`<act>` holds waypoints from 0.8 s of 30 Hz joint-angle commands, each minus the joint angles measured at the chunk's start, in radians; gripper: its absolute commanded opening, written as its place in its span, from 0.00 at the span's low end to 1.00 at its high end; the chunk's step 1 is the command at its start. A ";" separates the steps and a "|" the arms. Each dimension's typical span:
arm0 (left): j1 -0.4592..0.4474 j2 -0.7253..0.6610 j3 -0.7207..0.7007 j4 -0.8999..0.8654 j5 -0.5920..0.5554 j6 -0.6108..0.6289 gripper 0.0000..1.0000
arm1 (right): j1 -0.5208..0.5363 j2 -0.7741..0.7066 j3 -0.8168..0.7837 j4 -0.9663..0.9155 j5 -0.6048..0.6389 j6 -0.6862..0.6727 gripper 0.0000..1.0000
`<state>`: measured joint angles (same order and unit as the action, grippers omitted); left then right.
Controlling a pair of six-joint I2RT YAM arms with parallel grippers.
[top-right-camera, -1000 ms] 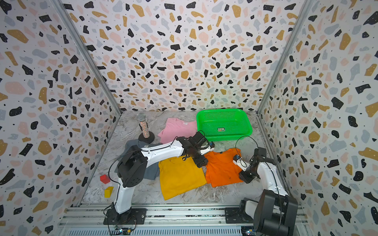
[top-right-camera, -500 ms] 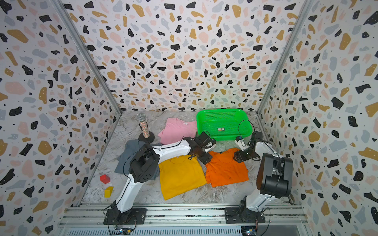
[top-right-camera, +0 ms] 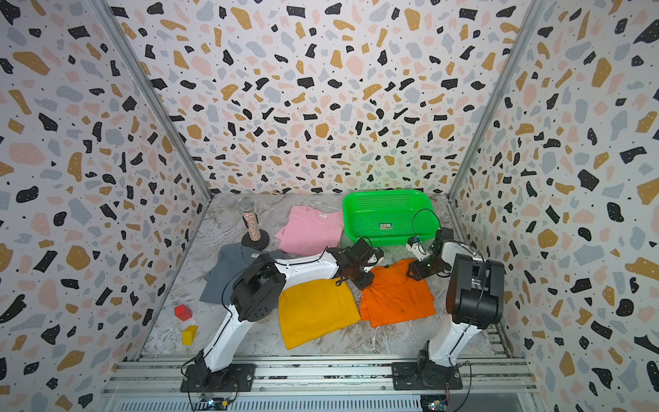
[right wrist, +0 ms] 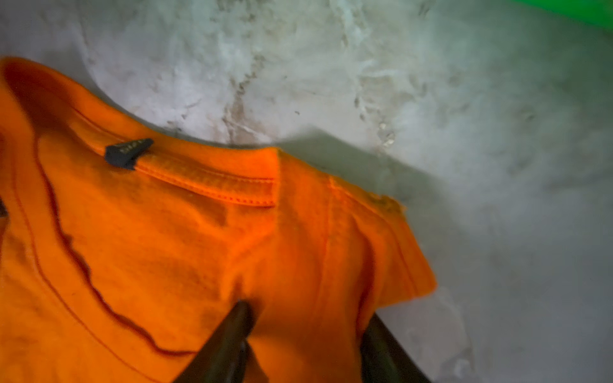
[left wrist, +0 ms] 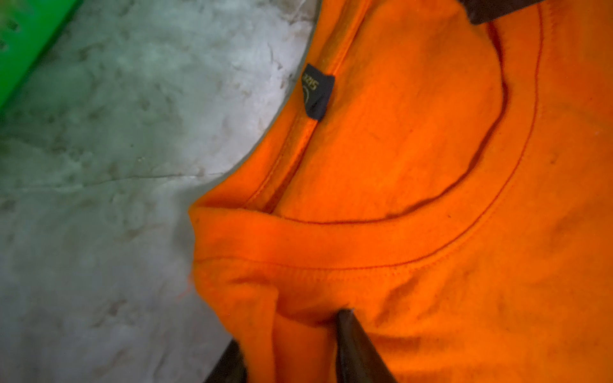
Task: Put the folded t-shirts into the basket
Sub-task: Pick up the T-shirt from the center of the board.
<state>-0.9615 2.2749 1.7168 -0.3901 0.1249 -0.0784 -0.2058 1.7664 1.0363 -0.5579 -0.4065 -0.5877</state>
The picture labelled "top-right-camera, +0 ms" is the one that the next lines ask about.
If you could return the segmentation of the orange t-shirt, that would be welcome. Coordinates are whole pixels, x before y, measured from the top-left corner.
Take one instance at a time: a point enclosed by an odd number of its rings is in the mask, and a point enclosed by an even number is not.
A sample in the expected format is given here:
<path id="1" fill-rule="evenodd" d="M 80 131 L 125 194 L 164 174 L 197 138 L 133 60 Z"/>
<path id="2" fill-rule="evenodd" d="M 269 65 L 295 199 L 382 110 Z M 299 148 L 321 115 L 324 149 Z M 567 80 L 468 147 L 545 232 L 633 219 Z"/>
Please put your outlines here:
<path id="1" fill-rule="evenodd" d="M 436 314 L 434 298 L 425 280 L 407 276 L 414 259 L 376 266 L 370 286 L 361 293 L 360 317 L 372 328 L 425 319 Z"/>

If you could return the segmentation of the pink t-shirt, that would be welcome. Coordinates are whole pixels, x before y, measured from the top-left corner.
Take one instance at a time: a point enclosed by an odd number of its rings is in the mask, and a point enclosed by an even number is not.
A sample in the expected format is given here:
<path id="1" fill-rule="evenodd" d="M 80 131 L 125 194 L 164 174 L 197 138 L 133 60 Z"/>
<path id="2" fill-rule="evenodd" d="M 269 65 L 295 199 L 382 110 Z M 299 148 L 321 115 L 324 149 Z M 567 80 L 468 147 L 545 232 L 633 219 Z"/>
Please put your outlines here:
<path id="1" fill-rule="evenodd" d="M 293 206 L 288 223 L 276 234 L 279 248 L 303 257 L 338 247 L 343 235 L 343 213 L 322 212 L 309 206 Z"/>

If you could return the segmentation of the green plastic basket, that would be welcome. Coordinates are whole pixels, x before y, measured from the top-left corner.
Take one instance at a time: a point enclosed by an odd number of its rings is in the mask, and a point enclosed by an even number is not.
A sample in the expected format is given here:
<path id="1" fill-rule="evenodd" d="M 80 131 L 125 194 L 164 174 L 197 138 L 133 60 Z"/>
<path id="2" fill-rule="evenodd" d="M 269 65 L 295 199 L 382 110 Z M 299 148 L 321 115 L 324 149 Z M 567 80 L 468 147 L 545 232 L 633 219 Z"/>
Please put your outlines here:
<path id="1" fill-rule="evenodd" d="M 414 236 L 430 240 L 441 229 L 430 198 L 416 190 L 355 192 L 343 199 L 344 232 L 375 247 L 405 245 Z"/>

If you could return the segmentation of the yellow t-shirt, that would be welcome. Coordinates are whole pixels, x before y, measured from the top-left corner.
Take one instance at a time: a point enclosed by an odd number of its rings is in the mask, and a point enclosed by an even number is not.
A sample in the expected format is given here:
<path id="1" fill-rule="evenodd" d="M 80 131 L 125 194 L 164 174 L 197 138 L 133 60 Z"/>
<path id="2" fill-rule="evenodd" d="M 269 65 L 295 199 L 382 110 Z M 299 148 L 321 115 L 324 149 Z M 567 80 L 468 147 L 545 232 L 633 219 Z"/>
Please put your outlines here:
<path id="1" fill-rule="evenodd" d="M 316 280 L 287 288 L 278 303 L 281 336 L 288 350 L 361 321 L 346 284 Z"/>

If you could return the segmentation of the grey t-shirt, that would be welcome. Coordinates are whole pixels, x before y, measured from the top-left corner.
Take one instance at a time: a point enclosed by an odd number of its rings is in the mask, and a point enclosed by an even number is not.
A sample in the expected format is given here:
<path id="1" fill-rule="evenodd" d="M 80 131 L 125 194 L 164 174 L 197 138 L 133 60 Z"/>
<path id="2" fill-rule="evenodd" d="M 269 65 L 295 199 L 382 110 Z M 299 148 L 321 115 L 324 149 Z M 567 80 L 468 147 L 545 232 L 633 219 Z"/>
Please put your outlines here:
<path id="1" fill-rule="evenodd" d="M 218 261 L 205 277 L 207 284 L 199 300 L 214 305 L 230 305 L 233 285 L 243 271 L 254 263 L 260 254 L 269 254 L 273 259 L 285 259 L 280 250 L 259 252 L 241 244 L 224 245 L 218 254 Z"/>

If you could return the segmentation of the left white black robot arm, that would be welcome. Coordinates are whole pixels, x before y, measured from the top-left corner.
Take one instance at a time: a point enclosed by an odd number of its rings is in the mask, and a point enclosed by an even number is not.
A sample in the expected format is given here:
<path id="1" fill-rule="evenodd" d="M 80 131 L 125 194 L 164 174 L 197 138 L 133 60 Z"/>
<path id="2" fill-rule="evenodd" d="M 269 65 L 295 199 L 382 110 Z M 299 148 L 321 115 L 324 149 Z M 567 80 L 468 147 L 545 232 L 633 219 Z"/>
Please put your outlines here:
<path id="1" fill-rule="evenodd" d="M 240 271 L 225 307 L 225 319 L 209 345 L 186 364 L 184 377 L 194 389 L 208 386 L 211 379 L 224 378 L 248 331 L 278 306 L 281 293 L 286 289 L 333 279 L 337 286 L 351 281 L 364 290 L 372 284 L 372 268 L 383 257 L 382 249 L 370 245 L 364 238 L 351 247 L 326 248 L 312 257 L 273 259 L 267 253 L 259 255 Z"/>

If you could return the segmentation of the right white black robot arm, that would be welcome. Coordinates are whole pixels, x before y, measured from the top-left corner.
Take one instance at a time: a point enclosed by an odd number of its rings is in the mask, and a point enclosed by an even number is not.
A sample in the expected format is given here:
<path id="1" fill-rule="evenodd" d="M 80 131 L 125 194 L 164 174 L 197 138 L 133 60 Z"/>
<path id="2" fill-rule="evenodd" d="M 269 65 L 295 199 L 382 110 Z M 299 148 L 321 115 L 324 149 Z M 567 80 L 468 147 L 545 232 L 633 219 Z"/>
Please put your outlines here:
<path id="1" fill-rule="evenodd" d="M 424 247 L 417 236 L 406 244 L 416 257 L 408 266 L 409 278 L 417 282 L 431 276 L 449 280 L 446 316 L 438 334 L 420 350 L 411 373 L 422 388 L 460 389 L 459 355 L 473 336 L 499 323 L 504 312 L 504 264 L 485 259 L 452 235 L 450 229 L 439 229 L 430 247 Z"/>

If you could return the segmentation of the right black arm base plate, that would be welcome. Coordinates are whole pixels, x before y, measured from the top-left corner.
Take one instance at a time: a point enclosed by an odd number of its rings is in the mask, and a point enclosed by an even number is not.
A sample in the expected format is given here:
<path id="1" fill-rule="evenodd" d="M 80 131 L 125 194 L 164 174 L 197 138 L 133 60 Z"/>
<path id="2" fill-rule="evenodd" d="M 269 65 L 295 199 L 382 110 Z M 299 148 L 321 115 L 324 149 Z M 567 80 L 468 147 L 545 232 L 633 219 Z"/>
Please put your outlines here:
<path id="1" fill-rule="evenodd" d="M 462 377 L 456 368 L 442 367 L 434 362 L 423 366 L 414 362 L 394 362 L 391 373 L 396 391 L 463 389 Z"/>

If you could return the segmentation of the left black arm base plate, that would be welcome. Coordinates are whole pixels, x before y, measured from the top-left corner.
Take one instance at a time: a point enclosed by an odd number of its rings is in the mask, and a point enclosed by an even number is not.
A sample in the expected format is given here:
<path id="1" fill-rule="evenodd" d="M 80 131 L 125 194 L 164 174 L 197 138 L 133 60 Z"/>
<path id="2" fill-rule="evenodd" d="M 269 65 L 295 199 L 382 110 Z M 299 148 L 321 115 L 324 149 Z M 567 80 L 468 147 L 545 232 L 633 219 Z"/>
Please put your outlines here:
<path id="1" fill-rule="evenodd" d="M 184 372 L 182 393 L 249 392 L 255 376 L 255 364 L 231 364 L 217 372 L 205 365 L 190 365 Z"/>

